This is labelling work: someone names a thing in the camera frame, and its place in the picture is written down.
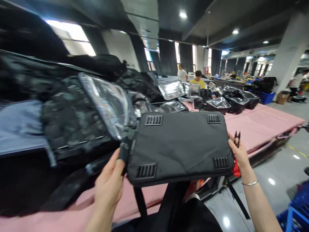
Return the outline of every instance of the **white shirt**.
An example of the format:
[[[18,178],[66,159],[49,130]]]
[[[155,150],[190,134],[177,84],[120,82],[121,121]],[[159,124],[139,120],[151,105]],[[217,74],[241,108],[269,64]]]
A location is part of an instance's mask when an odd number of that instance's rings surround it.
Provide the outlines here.
[[[301,73],[297,74],[296,77],[294,77],[294,79],[292,80],[290,87],[298,88],[300,86],[300,83],[302,82],[302,79],[303,75]]]
[[[186,81],[186,71],[185,70],[178,70],[178,73],[177,73],[177,76],[178,76],[178,79],[181,80],[181,81]]]

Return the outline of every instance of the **hand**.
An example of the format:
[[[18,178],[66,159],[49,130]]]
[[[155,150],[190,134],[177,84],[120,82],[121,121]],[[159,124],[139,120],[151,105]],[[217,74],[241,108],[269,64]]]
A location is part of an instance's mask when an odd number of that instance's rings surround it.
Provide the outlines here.
[[[241,170],[244,170],[246,167],[251,167],[248,154],[247,154],[247,149],[245,145],[240,142],[239,143],[239,148],[234,144],[234,136],[229,134],[229,146],[231,147],[234,155],[236,156],[238,160],[238,167]]]
[[[125,163],[118,159],[118,148],[109,162],[103,168],[96,180],[96,192],[94,196],[96,210],[108,210],[114,212],[117,203],[122,196],[123,176],[121,176]]]

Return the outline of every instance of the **vent grille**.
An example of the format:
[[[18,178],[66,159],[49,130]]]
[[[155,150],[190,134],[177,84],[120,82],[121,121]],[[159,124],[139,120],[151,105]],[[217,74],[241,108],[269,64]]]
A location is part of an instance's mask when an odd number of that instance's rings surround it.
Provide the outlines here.
[[[221,123],[220,115],[218,114],[208,114],[208,123]]]
[[[162,125],[162,115],[148,115],[145,126],[159,126]]]
[[[212,160],[213,160],[213,165],[216,170],[229,168],[229,161],[228,161],[227,156],[214,157]]]
[[[156,163],[138,165],[136,179],[154,178],[156,168]]]

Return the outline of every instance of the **tiled floor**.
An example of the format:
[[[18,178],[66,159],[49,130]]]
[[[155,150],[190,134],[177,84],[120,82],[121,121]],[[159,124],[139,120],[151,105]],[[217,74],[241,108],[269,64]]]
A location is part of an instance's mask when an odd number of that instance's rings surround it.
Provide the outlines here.
[[[271,103],[268,106],[309,121],[309,104],[287,102],[285,105]],[[288,145],[309,156],[309,133],[304,129],[300,130],[289,140]],[[305,167],[309,167],[309,159],[285,146],[284,149],[254,168],[276,215],[288,207],[290,198],[287,190],[309,179],[304,173]],[[248,210],[241,180],[234,182],[233,186]],[[217,193],[206,201],[205,205],[214,214],[223,231],[255,231],[252,220],[245,219],[229,190],[224,189],[221,194]]]

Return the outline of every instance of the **pink tablecloth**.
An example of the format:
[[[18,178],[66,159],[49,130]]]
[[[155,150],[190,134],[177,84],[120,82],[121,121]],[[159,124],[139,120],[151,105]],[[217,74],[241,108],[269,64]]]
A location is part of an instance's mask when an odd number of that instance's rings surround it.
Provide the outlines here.
[[[227,129],[232,134],[241,131],[241,141],[248,153],[274,137],[304,123],[304,120],[279,110],[258,104],[253,110],[244,110],[239,115],[226,114]],[[166,184],[143,188],[148,213],[159,210],[160,202],[166,190]],[[85,191],[74,205],[63,212],[40,212],[22,218],[0,217],[1,231],[16,232],[77,232],[84,231],[93,211],[94,188]],[[132,185],[124,180],[123,196],[117,205],[114,221],[122,221],[139,216]]]

